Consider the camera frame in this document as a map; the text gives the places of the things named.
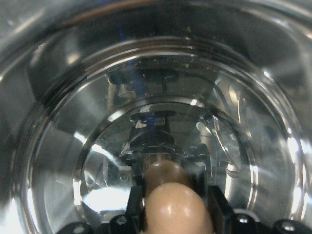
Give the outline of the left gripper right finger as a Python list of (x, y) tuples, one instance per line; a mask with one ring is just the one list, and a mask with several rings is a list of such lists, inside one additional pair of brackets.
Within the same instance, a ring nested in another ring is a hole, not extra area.
[(208, 210), (215, 233), (231, 234), (234, 211), (218, 186), (208, 187)]

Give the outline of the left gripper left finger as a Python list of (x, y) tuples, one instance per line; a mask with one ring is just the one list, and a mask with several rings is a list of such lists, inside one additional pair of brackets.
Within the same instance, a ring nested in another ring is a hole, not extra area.
[(133, 186), (130, 190), (125, 214), (129, 217), (136, 234), (140, 234), (144, 230), (145, 210), (143, 201), (142, 186)]

